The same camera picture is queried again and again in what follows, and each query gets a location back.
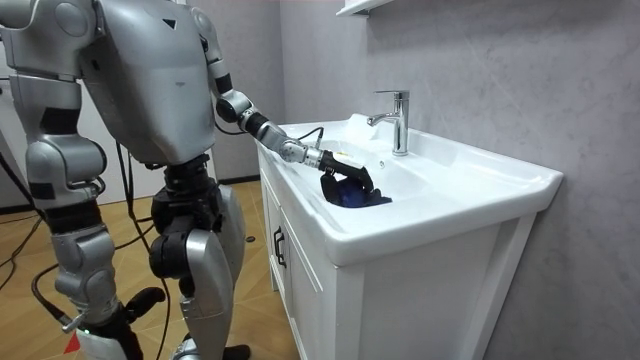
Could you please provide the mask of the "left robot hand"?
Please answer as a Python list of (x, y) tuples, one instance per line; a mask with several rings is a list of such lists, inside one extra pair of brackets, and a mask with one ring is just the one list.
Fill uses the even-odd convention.
[(319, 164), (323, 171), (320, 184), (324, 198), (331, 204), (360, 208), (375, 202), (373, 181), (365, 167), (356, 168), (334, 158), (324, 150)]

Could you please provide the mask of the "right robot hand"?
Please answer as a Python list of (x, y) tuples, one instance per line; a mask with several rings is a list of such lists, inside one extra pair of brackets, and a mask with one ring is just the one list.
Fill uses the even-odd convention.
[(165, 291), (147, 287), (126, 305), (119, 304), (115, 314), (102, 325), (82, 325), (75, 331), (80, 350), (86, 359), (142, 360), (143, 350), (131, 324), (144, 316), (157, 303), (166, 300)]

